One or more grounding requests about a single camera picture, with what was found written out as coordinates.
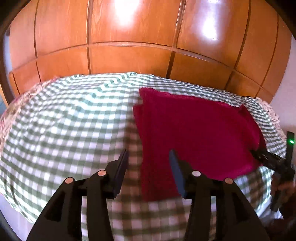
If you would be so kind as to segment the person's right hand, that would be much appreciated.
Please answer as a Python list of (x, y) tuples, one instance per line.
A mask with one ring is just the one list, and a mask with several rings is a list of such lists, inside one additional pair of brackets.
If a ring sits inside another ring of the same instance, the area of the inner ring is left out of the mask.
[(272, 197), (275, 196), (276, 192), (280, 193), (278, 201), (280, 204), (286, 203), (295, 194), (295, 179), (281, 182), (280, 174), (274, 173), (271, 181), (271, 192)]

